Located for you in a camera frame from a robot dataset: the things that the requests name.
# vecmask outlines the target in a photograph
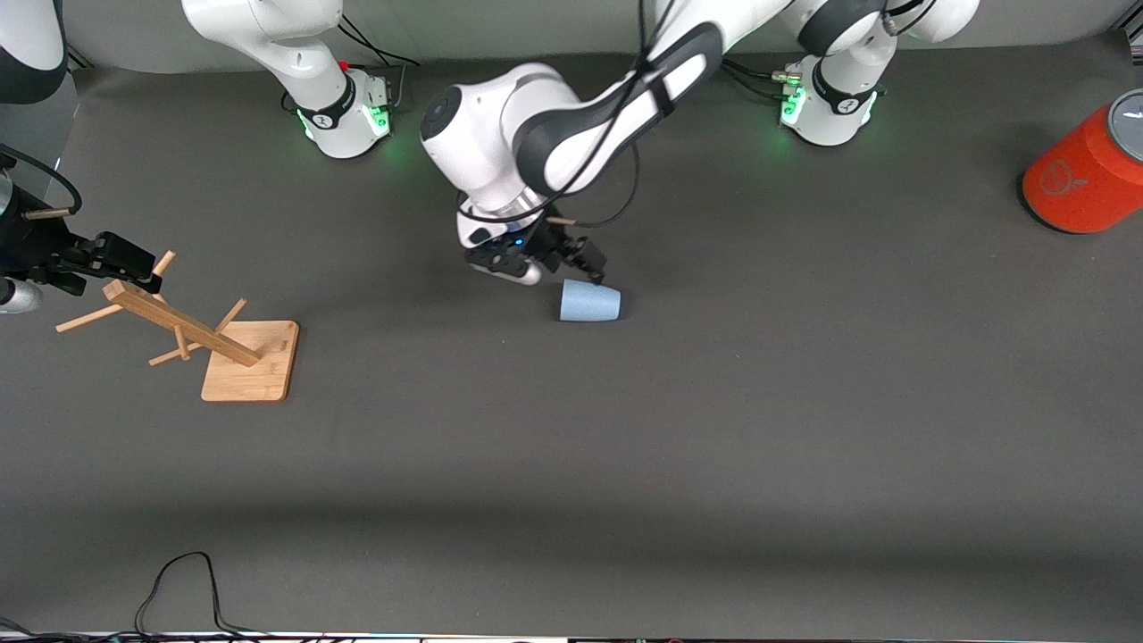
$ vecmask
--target light blue cup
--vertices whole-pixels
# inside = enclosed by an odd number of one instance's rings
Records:
[[[620,318],[621,298],[615,288],[565,279],[560,321],[614,321]]]

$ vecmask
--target gray table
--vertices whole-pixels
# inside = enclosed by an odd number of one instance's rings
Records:
[[[554,63],[589,95],[625,59]],[[192,312],[304,332],[286,403],[213,407],[141,320],[53,332],[97,291],[3,319],[0,613],[125,627],[202,548],[258,628],[1143,637],[1143,218],[1071,236],[1015,198],[1132,85],[1121,35],[903,53],[841,148],[711,81],[596,236],[607,325],[461,257],[419,114],[509,66],[414,70],[350,161],[265,73],[80,79],[73,225],[177,249]],[[629,162],[566,209],[608,214]],[[200,569],[150,625],[208,627]]]

